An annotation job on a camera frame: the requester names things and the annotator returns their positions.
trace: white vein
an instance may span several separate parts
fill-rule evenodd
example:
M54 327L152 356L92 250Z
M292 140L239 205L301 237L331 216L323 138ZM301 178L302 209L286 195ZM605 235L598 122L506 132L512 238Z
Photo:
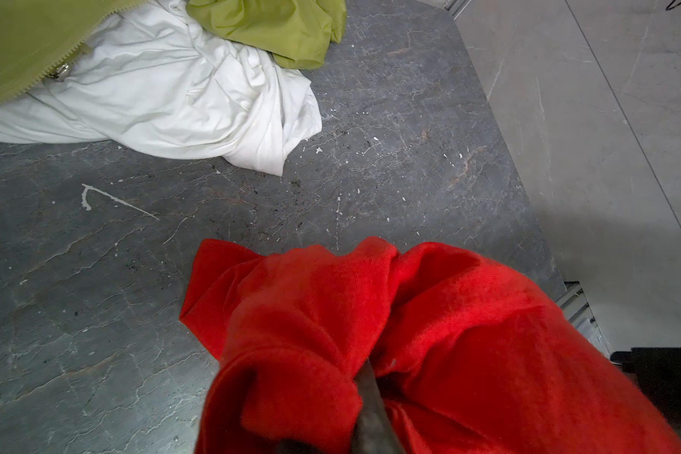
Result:
M182 219L182 222L180 222L179 225L176 226L176 229L174 229L174 232L171 234L171 237L167 238L166 241L164 241L162 244L169 243L169 241L171 241L171 239L174 238L174 235L176 235L177 231L179 231L179 228L182 226L184 221L186 221L189 218L190 218L189 216L186 216L184 219Z

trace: black object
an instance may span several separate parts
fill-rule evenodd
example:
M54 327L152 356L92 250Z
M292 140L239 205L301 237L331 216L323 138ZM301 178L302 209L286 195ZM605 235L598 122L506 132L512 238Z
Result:
M353 381L358 386L363 407L351 437L351 454L406 454L383 407L381 392L368 360ZM321 451L306 443L282 440L275 447L274 454L321 454Z
M669 422L681 423L681 348L616 351L611 362L636 375L638 387Z

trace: red cloth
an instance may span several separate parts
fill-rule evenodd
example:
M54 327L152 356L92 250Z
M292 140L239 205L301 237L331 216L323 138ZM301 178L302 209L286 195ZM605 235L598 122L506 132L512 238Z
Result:
M206 240L180 316L221 368L195 452L348 452L370 356L410 453L681 452L653 405L523 275L368 238L263 257Z

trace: marble tile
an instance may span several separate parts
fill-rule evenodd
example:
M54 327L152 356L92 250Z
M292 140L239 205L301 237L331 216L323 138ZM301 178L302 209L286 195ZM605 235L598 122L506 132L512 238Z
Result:
M0 144L0 454L192 451L217 363L178 316L204 238L442 241L565 292L449 14L347 5L307 73L323 131L281 178L112 141Z
M569 3L681 223L681 5Z
M681 346L681 228L563 0L457 26L566 280L615 350Z

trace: white paint splatter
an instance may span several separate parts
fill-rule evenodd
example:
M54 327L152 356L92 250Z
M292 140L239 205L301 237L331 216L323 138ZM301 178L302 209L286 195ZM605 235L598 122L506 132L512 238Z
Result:
M102 190L100 190L100 189L97 189L97 188L95 188L95 187L93 187L93 186L88 186L88 185L85 185L85 184L82 184L82 183L81 183L81 186L83 186L83 187L85 188L85 189L83 190L83 193L81 194L81 205L83 205L83 208L85 208L86 211L91 211L91 206L89 205L89 202L86 200L86 195L88 195L88 194L89 194L89 191L91 190L91 191L96 191L96 192L99 193L99 194L105 195L106 197L110 198L110 199L113 200L114 202L118 202L119 204L126 205L126 206L129 207L129 208L133 208L133 209L135 209L136 211L140 211L141 213L146 214L147 216L151 216L152 218L154 218L154 219L157 220L157 221L159 220L159 218L157 218L157 217L154 216L153 214L151 214L151 213L149 213L149 212L147 212L147 211L144 211L144 210L142 210L141 208L137 208L136 206L131 205L131 204L129 204L128 202L122 201L122 200L119 199L118 197L114 197L113 195L110 195L109 193L105 193L104 191L102 191Z

